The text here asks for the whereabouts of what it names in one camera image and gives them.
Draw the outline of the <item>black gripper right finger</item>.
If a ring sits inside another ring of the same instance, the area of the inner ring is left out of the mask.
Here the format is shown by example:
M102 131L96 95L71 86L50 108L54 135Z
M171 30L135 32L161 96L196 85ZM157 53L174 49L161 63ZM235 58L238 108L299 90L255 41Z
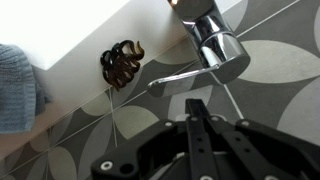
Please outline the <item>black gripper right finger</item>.
M253 144L228 122L218 116L212 116L208 122L213 131L230 147L254 180L286 179L286 173L270 164Z

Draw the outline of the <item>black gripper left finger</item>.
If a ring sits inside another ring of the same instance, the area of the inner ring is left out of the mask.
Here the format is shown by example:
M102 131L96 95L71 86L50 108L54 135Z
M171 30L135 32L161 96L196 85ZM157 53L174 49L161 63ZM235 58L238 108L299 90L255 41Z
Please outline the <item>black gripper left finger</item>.
M186 120L192 180L218 180L211 140L205 128L209 113L201 99L187 99Z

